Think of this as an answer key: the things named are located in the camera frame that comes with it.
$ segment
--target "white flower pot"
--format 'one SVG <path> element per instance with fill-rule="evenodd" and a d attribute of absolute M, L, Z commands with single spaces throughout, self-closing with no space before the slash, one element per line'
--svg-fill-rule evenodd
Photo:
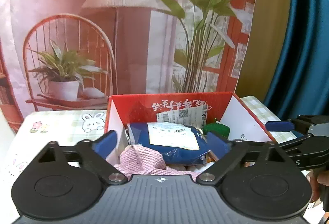
<path fill-rule="evenodd" d="M 54 98 L 63 101 L 76 101 L 78 97 L 78 81 L 54 82 L 49 81 L 49 93 Z"/>

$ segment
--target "ribbed gray surface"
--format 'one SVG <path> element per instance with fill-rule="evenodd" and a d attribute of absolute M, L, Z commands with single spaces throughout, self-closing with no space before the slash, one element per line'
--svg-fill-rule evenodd
<path fill-rule="evenodd" d="M 41 224 L 26 217 L 15 224 Z M 76 217 L 47 221 L 56 224 L 244 224 L 270 223 L 239 215 L 215 188 L 195 184 L 190 176 L 133 176 L 122 186 L 109 187 L 100 201 Z M 297 217 L 276 224 L 306 224 Z"/>

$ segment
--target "textured pink fabric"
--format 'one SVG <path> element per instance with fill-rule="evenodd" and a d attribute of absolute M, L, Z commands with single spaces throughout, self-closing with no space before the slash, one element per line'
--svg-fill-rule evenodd
<path fill-rule="evenodd" d="M 191 171 L 178 171 L 166 166 L 162 155 L 142 145 L 130 145 L 120 154 L 120 164 L 115 165 L 129 179 L 138 175 L 191 175 L 195 181 L 200 174 Z"/>

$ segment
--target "printed fabric backdrop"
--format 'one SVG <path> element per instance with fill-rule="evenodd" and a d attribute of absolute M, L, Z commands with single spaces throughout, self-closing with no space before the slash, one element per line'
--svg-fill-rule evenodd
<path fill-rule="evenodd" d="M 0 0 L 0 108 L 102 110 L 112 94 L 234 91 L 255 0 Z"/>

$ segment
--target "backdrop curtain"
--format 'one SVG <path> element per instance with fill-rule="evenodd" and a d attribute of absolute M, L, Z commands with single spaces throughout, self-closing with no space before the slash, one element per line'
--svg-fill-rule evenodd
<path fill-rule="evenodd" d="M 284 44 L 264 104 L 282 120 L 329 114 L 329 0 L 291 0 Z"/>

